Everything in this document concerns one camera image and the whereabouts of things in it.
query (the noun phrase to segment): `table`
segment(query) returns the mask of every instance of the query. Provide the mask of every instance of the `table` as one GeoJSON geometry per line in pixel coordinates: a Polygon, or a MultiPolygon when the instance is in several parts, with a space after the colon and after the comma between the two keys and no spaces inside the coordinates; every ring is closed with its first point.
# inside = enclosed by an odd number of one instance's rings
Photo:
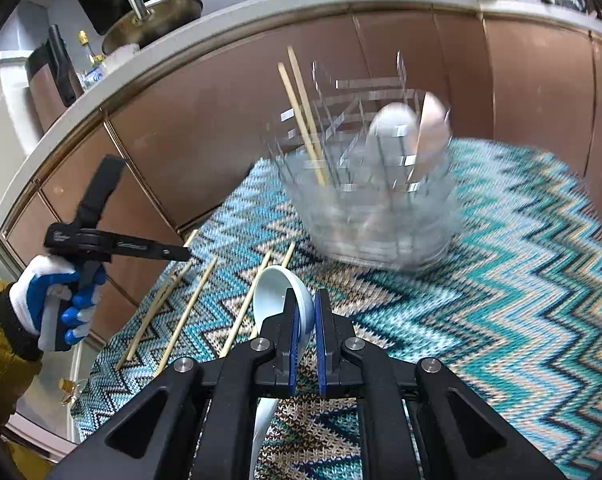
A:
{"type": "MultiPolygon", "coordinates": [[[[172,359],[216,358],[263,254],[272,249],[279,263],[295,240],[289,268],[310,291],[327,288],[359,337],[395,358],[440,358],[569,478],[586,478],[602,459],[602,227],[581,181],[550,153],[474,139],[450,150],[462,225],[444,262],[421,274],[325,260],[274,165],[258,161],[192,241],[194,266],[133,361],[114,370],[170,266],[97,357],[72,409],[81,437],[152,379],[213,255],[172,359]]],[[[237,341],[253,325],[248,314],[237,341]]],[[[298,395],[270,426],[258,478],[360,477],[354,400],[319,398],[312,345],[298,395]]]]}

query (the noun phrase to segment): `screw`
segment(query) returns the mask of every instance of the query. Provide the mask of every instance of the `screw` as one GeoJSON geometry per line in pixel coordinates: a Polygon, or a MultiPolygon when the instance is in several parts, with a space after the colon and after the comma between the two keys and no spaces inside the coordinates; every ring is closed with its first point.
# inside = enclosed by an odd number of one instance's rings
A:
{"type": "Polygon", "coordinates": [[[192,368],[194,368],[194,359],[189,357],[180,357],[174,361],[174,369],[182,374],[189,372],[192,368]]]}
{"type": "Polygon", "coordinates": [[[270,340],[265,339],[264,337],[257,337],[252,340],[250,343],[252,350],[256,350],[257,352],[263,352],[270,348],[270,340]]]}
{"type": "Polygon", "coordinates": [[[423,368],[428,374],[435,374],[441,369],[441,361],[434,359],[433,357],[426,357],[421,361],[421,368],[423,368]]]}
{"type": "Polygon", "coordinates": [[[350,350],[361,350],[365,345],[365,340],[359,337],[348,337],[345,339],[345,346],[350,350]]]}

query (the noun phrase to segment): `tablecloth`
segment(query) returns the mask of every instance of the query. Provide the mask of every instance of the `tablecloth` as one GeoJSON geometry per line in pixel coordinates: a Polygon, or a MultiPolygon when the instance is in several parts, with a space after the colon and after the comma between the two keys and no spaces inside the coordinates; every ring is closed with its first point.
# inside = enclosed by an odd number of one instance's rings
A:
{"type": "MultiPolygon", "coordinates": [[[[258,161],[194,238],[193,269],[134,359],[114,370],[170,266],[98,355],[72,409],[81,437],[151,380],[213,255],[219,261],[172,359],[216,358],[263,254],[272,249],[279,263],[295,240],[289,267],[311,291],[327,288],[359,337],[395,358],[439,357],[569,478],[586,478],[602,459],[602,227],[581,181],[551,154],[485,140],[454,140],[450,150],[463,225],[443,263],[421,274],[324,259],[272,162],[258,161]]],[[[253,325],[248,314],[237,340],[253,325]]],[[[298,395],[281,402],[268,431],[258,478],[360,477],[354,400],[320,399],[315,370],[310,344],[298,395]]]]}

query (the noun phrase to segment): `blue and white glove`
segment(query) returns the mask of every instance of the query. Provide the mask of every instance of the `blue and white glove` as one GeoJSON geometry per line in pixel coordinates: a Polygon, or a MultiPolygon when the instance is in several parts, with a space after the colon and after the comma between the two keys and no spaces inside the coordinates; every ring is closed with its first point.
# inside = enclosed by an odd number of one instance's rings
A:
{"type": "Polygon", "coordinates": [[[71,302],[62,315],[62,322],[68,327],[65,342],[74,345],[90,332],[100,299],[99,289],[105,280],[105,269],[101,266],[93,282],[73,295],[67,285],[79,281],[76,268],[60,256],[37,256],[10,288],[10,303],[21,326],[39,336],[40,350],[59,350],[56,323],[61,300],[71,302]]]}

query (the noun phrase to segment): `glove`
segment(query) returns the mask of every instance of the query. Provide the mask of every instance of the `glove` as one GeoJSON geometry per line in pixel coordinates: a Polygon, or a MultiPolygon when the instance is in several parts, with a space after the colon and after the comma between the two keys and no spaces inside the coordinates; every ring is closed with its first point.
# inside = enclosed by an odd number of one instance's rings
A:
{"type": "Polygon", "coordinates": [[[100,299],[99,289],[105,279],[105,269],[100,266],[93,282],[73,295],[67,285],[79,281],[76,268],[60,256],[37,256],[10,288],[10,303],[23,328],[39,336],[39,349],[57,350],[56,322],[61,300],[71,303],[61,320],[68,328],[65,342],[74,345],[90,332],[92,317],[100,299]]]}

